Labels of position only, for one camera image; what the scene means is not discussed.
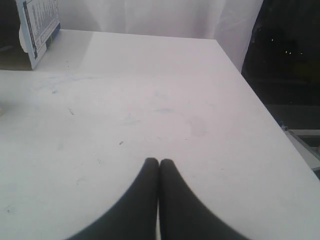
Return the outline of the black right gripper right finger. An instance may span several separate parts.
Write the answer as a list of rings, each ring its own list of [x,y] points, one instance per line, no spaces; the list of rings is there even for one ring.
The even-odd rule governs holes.
[[[159,225],[162,240],[245,240],[192,192],[175,163],[159,166]]]

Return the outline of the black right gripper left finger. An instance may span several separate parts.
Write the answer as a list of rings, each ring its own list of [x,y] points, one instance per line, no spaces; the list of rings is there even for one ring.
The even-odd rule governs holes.
[[[147,158],[123,196],[71,240],[155,240],[159,162]]]

